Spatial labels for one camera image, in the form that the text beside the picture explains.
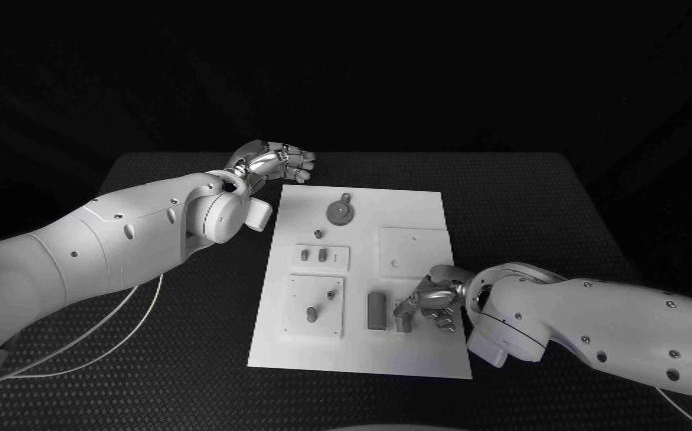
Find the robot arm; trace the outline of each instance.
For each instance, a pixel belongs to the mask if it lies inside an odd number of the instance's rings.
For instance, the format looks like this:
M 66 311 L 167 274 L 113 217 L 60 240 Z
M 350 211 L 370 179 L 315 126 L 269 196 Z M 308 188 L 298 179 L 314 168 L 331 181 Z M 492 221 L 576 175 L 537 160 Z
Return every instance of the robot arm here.
M 540 268 L 508 263 L 469 273 L 435 266 L 397 316 L 422 308 L 438 327 L 464 305 L 474 325 L 468 350 L 501 367 L 507 354 L 541 359 L 559 343 L 598 371 L 692 394 L 692 299 L 590 279 L 564 280 Z
M 224 243 L 241 224 L 262 231 L 272 210 L 250 197 L 252 184 L 267 177 L 302 182 L 314 155 L 288 145 L 266 152 L 260 141 L 249 145 L 257 153 L 243 152 L 229 169 L 115 191 L 44 228 L 0 241 L 0 344 L 64 306 L 149 281 Z

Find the table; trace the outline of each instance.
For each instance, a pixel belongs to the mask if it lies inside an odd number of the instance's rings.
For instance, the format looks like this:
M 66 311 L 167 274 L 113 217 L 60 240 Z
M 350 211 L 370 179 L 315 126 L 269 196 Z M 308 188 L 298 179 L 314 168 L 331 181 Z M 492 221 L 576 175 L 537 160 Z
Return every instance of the table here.
M 229 153 L 130 153 L 100 193 L 218 168 Z M 567 278 L 635 283 L 564 159 L 550 153 L 322 153 L 309 184 L 439 191 L 455 264 L 520 261 Z M 278 208 L 280 185 L 257 194 Z M 0 383 L 0 429 L 324 430 L 364 423 L 466 429 L 684 429 L 654 390 L 590 370 L 550 343 L 540 363 L 501 369 L 472 354 L 474 379 L 247 368 L 273 218 L 164 276 L 156 306 L 122 348 L 81 371 Z M 155 282 L 41 371 L 107 349 L 136 323 Z M 76 337 L 123 293 L 77 303 L 21 335 L 15 367 Z

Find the screw hole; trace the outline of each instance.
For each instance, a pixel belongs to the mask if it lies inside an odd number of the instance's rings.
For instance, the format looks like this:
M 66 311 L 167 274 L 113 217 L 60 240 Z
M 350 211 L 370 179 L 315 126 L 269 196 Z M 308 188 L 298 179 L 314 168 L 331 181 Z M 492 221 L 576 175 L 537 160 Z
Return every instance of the screw hole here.
M 668 369 L 665 371 L 665 376 L 670 381 L 677 381 L 680 379 L 680 373 L 675 369 Z

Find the black background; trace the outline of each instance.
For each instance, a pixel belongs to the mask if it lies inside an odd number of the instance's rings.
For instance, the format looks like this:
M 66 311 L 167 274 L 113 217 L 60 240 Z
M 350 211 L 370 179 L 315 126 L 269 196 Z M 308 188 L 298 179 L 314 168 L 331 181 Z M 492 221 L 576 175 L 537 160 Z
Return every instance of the black background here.
M 2 236 L 77 207 L 128 151 L 553 151 L 644 282 L 690 293 L 690 13 L 692 0 L 5 0 Z

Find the black table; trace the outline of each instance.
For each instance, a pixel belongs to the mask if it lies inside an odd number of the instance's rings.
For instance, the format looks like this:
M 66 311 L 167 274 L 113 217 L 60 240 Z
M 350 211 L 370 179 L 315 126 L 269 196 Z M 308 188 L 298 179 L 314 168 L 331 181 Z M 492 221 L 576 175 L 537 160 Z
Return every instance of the black table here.
M 217 169 L 230 153 L 132 153 L 100 194 Z M 439 191 L 453 260 L 479 271 L 521 261 L 567 278 L 637 282 L 569 164 L 554 154 L 322 153 L 309 184 Z M 278 208 L 280 183 L 257 197 Z M 0 383 L 4 429 L 322 430 L 363 423 L 469 429 L 684 429 L 654 390 L 592 371 L 551 343 L 540 363 L 501 369 L 472 354 L 471 381 L 247 368 L 269 254 L 263 233 L 192 255 L 164 276 L 161 296 L 122 348 L 81 371 Z M 48 364 L 87 361 L 123 337 L 152 296 L 143 285 L 122 312 Z M 123 293 L 77 303 L 21 334 L 15 368 L 76 337 Z

